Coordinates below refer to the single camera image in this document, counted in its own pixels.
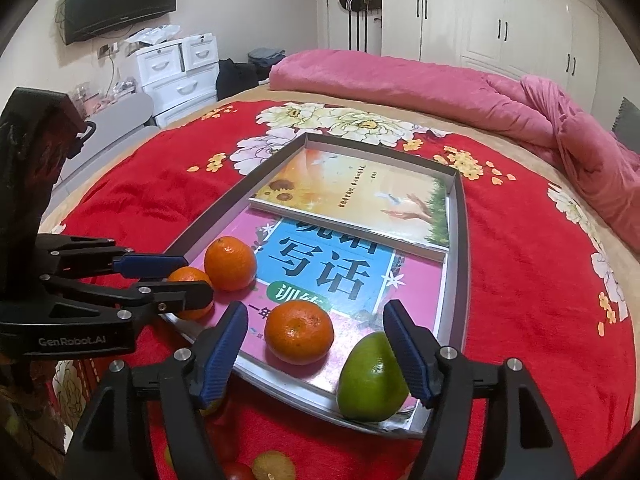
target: blue rubber tip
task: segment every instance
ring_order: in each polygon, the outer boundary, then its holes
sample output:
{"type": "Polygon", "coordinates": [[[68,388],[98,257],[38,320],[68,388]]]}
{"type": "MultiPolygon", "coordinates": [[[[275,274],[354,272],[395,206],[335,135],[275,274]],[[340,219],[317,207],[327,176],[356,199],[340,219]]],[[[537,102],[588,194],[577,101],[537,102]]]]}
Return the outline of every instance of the blue rubber tip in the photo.
{"type": "Polygon", "coordinates": [[[429,388],[427,367],[392,304],[387,304],[385,307],[383,323],[386,337],[389,339],[412,397],[423,401],[430,400],[434,395],[429,388]]]}
{"type": "Polygon", "coordinates": [[[214,400],[221,399],[226,382],[238,357],[249,326],[246,307],[237,308],[220,336],[204,370],[204,381],[200,391],[203,406],[209,406],[214,400]]]}

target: white wardrobe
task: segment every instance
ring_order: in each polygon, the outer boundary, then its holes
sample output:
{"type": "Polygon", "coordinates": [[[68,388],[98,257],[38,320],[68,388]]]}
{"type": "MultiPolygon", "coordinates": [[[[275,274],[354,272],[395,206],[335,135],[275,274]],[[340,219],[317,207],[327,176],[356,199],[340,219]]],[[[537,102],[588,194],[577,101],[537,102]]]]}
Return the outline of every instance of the white wardrobe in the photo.
{"type": "Polygon", "coordinates": [[[595,0],[383,0],[384,56],[556,81],[591,111],[600,36],[595,0]]]}

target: pink quilt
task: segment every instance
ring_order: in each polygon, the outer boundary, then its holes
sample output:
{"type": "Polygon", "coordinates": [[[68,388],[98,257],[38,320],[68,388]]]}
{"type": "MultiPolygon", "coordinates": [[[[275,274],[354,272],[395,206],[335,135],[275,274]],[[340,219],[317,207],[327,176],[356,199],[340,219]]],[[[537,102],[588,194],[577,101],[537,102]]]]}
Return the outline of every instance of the pink quilt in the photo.
{"type": "Polygon", "coordinates": [[[517,82],[470,68],[309,50],[271,70],[271,89],[405,108],[516,140],[563,171],[580,195],[640,252],[640,156],[551,80],[517,82]]]}

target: screw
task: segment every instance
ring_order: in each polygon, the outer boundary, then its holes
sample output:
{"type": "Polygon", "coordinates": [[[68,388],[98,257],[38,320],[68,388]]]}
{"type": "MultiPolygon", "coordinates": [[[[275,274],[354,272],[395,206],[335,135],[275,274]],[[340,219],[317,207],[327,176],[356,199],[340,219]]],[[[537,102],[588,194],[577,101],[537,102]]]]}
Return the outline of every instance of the screw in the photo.
{"type": "Polygon", "coordinates": [[[445,359],[455,359],[458,357],[458,351],[453,346],[443,346],[440,349],[440,355],[445,359]]]}
{"type": "Polygon", "coordinates": [[[512,357],[510,359],[507,359],[507,366],[514,372],[519,372],[520,370],[522,370],[522,361],[520,361],[520,359],[512,357]]]}
{"type": "Polygon", "coordinates": [[[116,359],[109,364],[109,370],[112,372],[119,372],[124,368],[124,361],[122,359],[116,359]]]}
{"type": "Polygon", "coordinates": [[[174,359],[177,361],[186,361],[189,357],[191,357],[191,350],[188,348],[178,348],[174,352],[174,359]]]}

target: floral blanket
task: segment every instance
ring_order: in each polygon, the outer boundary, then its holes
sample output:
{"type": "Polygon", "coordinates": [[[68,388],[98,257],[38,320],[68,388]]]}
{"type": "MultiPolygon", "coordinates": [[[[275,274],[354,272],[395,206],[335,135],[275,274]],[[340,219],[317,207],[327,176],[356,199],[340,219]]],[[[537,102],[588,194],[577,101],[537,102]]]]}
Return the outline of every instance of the floral blanket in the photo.
{"type": "MultiPolygon", "coordinates": [[[[602,242],[567,190],[468,137],[354,108],[232,103],[144,144],[89,190],[58,231],[163,251],[243,175],[310,130],[460,171],[471,263],[465,354],[525,362],[579,474],[608,452],[630,427],[636,364],[627,307],[602,242]]],[[[128,283],[120,276],[94,282],[128,283]]],[[[180,344],[165,325],[152,326],[124,359],[158,362],[180,344]]],[[[109,361],[60,365],[54,389],[72,427],[109,361]]],[[[231,381],[228,396],[217,424],[232,428],[241,462],[279,449],[296,463],[301,480],[396,480],[417,451],[413,442],[357,434],[296,412],[240,380],[231,381]]],[[[460,478],[474,476],[482,418],[482,406],[475,406],[460,478]]],[[[150,420],[161,477],[173,479],[162,458],[166,437],[157,407],[150,420]]]]}

